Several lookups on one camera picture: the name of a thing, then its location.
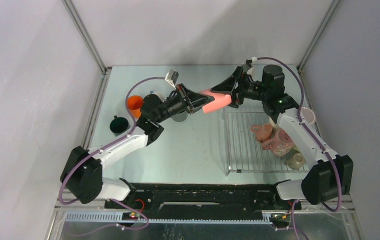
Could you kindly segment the orange mug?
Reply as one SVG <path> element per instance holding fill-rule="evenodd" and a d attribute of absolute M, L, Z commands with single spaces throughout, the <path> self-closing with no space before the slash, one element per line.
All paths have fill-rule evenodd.
<path fill-rule="evenodd" d="M 130 96 L 126 101 L 127 109 L 135 119 L 141 116 L 141 107 L 143 105 L 143 98 L 139 95 Z"/>

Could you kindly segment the dark green mug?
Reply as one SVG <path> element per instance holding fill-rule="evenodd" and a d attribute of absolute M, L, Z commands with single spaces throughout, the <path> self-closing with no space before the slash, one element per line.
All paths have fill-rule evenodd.
<path fill-rule="evenodd" d="M 115 137 L 123 134 L 130 128 L 129 121 L 124 117 L 114 116 L 113 120 L 109 124 L 110 131 Z"/>

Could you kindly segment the light blue mug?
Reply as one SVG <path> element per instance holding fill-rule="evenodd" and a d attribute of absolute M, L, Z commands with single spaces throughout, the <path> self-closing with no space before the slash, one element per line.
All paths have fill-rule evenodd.
<path fill-rule="evenodd" d="M 152 95 L 158 96 L 158 98 L 163 102 L 165 101 L 165 96 L 161 92 L 156 92 L 156 91 L 151 91 L 150 92 Z"/>

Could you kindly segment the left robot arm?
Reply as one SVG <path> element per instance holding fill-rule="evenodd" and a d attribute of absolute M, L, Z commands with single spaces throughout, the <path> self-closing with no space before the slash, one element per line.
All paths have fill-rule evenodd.
<path fill-rule="evenodd" d="M 82 204 L 95 199 L 115 199 L 123 208 L 134 206 L 136 195 L 131 184 L 123 178 L 104 177 L 103 171 L 156 141 L 164 130 L 161 122 L 182 112 L 193 114 L 203 110 L 215 100 L 209 90 L 198 93 L 181 83 L 176 85 L 174 93 L 165 100 L 153 93 L 147 95 L 143 99 L 139 119 L 134 119 L 129 132 L 113 142 L 92 150 L 75 147 L 60 177 L 61 188 L 68 189 Z"/>

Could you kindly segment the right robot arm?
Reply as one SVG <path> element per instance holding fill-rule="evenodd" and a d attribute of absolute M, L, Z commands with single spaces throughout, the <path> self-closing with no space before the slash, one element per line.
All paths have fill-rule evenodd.
<path fill-rule="evenodd" d="M 213 93 L 230 95 L 230 106 L 238 108 L 245 99 L 260 101 L 264 112 L 290 137 L 309 165 L 304 179 L 277 184 L 268 196 L 271 207 L 283 208 L 289 200 L 307 200 L 313 205 L 337 199 L 349 193 L 354 163 L 348 155 L 339 155 L 329 147 L 302 116 L 302 105 L 285 93 L 285 74 L 279 65 L 266 65 L 260 81 L 253 81 L 243 65 L 224 81 L 212 87 Z"/>

